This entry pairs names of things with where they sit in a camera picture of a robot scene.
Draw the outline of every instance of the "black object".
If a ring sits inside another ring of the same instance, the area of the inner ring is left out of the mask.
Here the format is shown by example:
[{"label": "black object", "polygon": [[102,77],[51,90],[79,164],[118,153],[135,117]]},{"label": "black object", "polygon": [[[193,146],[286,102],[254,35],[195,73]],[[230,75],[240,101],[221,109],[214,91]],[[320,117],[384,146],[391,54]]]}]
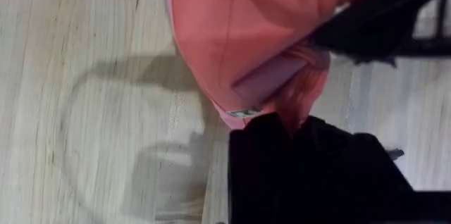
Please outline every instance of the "black object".
[{"label": "black object", "polygon": [[230,224],[451,219],[451,193],[414,192],[373,135],[315,117],[294,137],[276,114],[231,132],[228,175]]},{"label": "black object", "polygon": [[451,57],[451,39],[443,34],[446,0],[440,0],[437,32],[429,39],[412,37],[416,16],[430,0],[355,0],[318,27],[307,39],[311,46],[349,56],[356,63],[396,56]]}]

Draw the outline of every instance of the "pink jacket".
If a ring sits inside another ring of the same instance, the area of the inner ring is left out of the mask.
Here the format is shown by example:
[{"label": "pink jacket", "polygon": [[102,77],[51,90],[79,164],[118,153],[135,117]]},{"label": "pink jacket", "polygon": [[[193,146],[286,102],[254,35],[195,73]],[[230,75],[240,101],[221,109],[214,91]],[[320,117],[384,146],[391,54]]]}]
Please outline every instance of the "pink jacket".
[{"label": "pink jacket", "polygon": [[183,58],[222,119],[278,112],[299,127],[321,93],[328,54],[300,41],[349,0],[167,0]]}]

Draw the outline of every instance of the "pink fabric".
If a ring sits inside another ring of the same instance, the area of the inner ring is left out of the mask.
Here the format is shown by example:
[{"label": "pink fabric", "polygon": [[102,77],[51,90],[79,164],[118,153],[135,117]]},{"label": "pink fabric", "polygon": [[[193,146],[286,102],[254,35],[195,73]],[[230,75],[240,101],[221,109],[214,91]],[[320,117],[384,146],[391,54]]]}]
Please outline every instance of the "pink fabric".
[{"label": "pink fabric", "polygon": [[308,115],[328,72],[328,54],[299,42],[349,0],[167,0],[174,37],[200,87],[231,128],[278,112],[288,129]]}]

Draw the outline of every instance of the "light wood floor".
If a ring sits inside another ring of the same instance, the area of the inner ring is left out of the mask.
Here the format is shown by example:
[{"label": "light wood floor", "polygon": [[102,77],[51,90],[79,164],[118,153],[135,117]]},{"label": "light wood floor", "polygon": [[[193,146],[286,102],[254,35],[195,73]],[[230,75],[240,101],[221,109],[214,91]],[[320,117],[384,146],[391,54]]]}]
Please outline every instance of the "light wood floor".
[{"label": "light wood floor", "polygon": [[[451,189],[449,69],[334,61],[313,113]],[[226,221],[227,139],[163,0],[0,0],[0,223]]]}]

